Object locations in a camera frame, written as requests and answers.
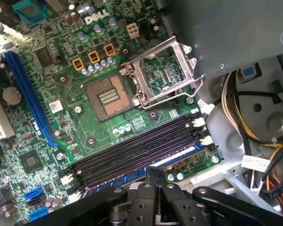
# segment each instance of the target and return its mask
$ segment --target label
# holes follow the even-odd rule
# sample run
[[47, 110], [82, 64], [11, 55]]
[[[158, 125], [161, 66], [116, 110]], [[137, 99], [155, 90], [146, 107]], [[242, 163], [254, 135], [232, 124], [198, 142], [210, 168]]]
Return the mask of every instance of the label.
[[52, 102], [49, 104], [49, 107], [51, 109], [51, 112], [54, 114], [54, 113], [57, 113], [57, 112], [60, 112], [63, 110], [63, 106], [61, 104], [61, 101], [57, 100], [55, 102]]
[[84, 18], [86, 24], [92, 24], [94, 21], [98, 21], [99, 19], [103, 19], [109, 16], [110, 13], [107, 13], [105, 9], [100, 12], [94, 13], [92, 16], [87, 16]]
[[242, 158], [241, 167], [264, 173], [269, 164], [270, 164], [270, 160], [268, 159], [262, 159], [255, 156], [244, 155]]
[[198, 101], [198, 106], [201, 110], [202, 113], [205, 113], [205, 114], [210, 114], [211, 111], [214, 109], [215, 105], [213, 104], [207, 104], [206, 102], [204, 102], [203, 100], [199, 99]]

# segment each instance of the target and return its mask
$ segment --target black wire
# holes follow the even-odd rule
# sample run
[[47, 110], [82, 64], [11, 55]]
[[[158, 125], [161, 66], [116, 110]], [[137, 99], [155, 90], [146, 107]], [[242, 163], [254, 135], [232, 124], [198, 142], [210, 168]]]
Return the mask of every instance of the black wire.
[[263, 173], [262, 181], [266, 180], [266, 177], [268, 174], [272, 171], [272, 169], [275, 167], [275, 165], [283, 159], [283, 147], [278, 151], [278, 153], [275, 155], [275, 157], [271, 160], [270, 164], [268, 165], [266, 171]]

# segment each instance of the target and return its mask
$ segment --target yellow wire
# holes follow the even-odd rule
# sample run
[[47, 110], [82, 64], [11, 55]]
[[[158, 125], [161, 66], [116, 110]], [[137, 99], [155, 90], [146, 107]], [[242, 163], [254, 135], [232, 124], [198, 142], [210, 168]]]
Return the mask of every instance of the yellow wire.
[[[279, 145], [277, 147], [277, 149], [275, 149], [274, 153], [272, 154], [272, 156], [270, 156], [269, 160], [272, 161], [275, 157], [275, 155], [279, 152], [279, 150], [283, 147], [283, 145]], [[269, 187], [269, 174], [268, 176], [266, 177], [266, 189], [269, 191], [270, 190], [270, 187]]]

